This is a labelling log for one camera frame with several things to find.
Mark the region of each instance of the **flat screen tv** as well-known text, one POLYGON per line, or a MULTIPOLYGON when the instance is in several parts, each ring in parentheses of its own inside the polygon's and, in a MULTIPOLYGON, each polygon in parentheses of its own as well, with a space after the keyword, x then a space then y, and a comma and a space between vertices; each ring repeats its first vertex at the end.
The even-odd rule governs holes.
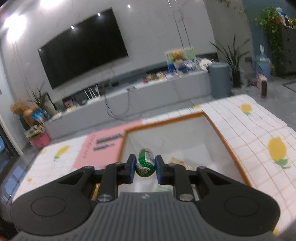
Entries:
POLYGON ((128 56, 112 9, 71 26, 38 52, 52 88, 128 56))
POLYGON ((0 6, 4 5, 8 0, 0 0, 0 6))

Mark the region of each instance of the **white wall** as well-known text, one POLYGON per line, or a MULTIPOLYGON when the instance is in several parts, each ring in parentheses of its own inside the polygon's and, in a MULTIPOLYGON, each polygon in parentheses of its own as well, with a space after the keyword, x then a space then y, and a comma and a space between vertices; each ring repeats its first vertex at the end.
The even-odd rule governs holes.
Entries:
POLYGON ((9 85, 4 73, 3 62, 0 57, 0 124, 4 129, 7 137, 11 143, 21 155, 21 149, 25 147, 28 140, 24 134, 25 130, 21 125, 20 119, 17 115, 14 115, 10 110, 10 105, 13 103, 14 98, 11 94, 9 85))
MULTIPOLYGON (((44 90, 55 102, 101 80, 164 62, 165 51, 181 48, 180 37, 167 0, 60 1, 59 5, 45 9, 40 5, 40 0, 37 0, 23 13, 27 19, 26 29, 14 44, 14 49, 7 35, 2 37, 8 79, 18 98, 27 99, 27 90, 35 90, 45 81, 44 90), (52 90, 37 49, 71 25, 110 7, 113 8, 129 57, 92 70, 52 90)), ((170 2, 184 47, 188 47, 178 6, 175 0, 170 2)), ((216 52, 209 43, 214 41, 214 37, 204 2, 177 2, 196 54, 216 52)))
MULTIPOLYGON (((228 49, 227 44, 229 44, 231 48, 234 34, 236 34, 237 46, 241 45, 248 38, 252 38, 247 15, 244 12, 238 11, 240 7, 244 9, 241 0, 231 1, 229 7, 226 7, 224 1, 204 0, 204 2, 209 14, 215 39, 218 40, 225 49, 228 49)), ((252 56, 254 59, 252 39, 244 46, 241 53, 246 51, 250 51, 251 53, 249 56, 252 56)), ((218 51, 217 53, 219 60, 225 60, 225 57, 221 52, 218 51)), ((254 72, 251 64, 246 63, 244 57, 239 65, 246 74, 254 72)))

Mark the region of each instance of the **pink box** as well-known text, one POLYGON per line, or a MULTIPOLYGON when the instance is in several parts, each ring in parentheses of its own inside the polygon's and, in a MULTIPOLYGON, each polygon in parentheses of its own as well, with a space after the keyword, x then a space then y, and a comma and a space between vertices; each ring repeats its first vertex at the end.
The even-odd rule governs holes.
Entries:
POLYGON ((260 74, 257 77, 258 79, 258 83, 257 83, 257 87, 259 89, 259 95, 261 97, 267 97, 267 78, 260 74))
POLYGON ((41 137, 31 140, 31 145, 36 147, 38 150, 41 150, 43 147, 47 146, 50 143, 50 138, 48 134, 45 132, 41 135, 41 137))

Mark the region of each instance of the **bottle cap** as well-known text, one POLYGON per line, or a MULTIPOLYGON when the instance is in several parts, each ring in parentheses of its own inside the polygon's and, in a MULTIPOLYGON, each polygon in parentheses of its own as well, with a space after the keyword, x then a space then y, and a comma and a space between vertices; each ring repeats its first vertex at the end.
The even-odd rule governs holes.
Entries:
POLYGON ((264 47, 263 47, 262 44, 260 44, 260 52, 261 52, 261 53, 264 53, 264 47))

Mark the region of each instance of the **screw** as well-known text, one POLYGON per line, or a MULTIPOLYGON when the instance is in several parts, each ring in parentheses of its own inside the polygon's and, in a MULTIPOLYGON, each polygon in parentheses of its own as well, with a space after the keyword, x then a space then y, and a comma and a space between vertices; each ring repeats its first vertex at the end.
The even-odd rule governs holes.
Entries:
POLYGON ((185 202, 189 202, 193 199, 193 196, 191 194, 188 193, 183 193, 179 196, 179 199, 181 201, 185 201, 185 202))
POLYGON ((146 199, 150 198, 150 196, 147 193, 145 193, 142 195, 142 198, 146 200, 146 199))
POLYGON ((109 194, 102 194, 98 197, 98 201, 100 202, 109 202, 111 201, 111 199, 112 199, 112 196, 109 194))
POLYGON ((34 217, 34 219, 37 221, 37 222, 41 222, 42 219, 40 217, 34 217))

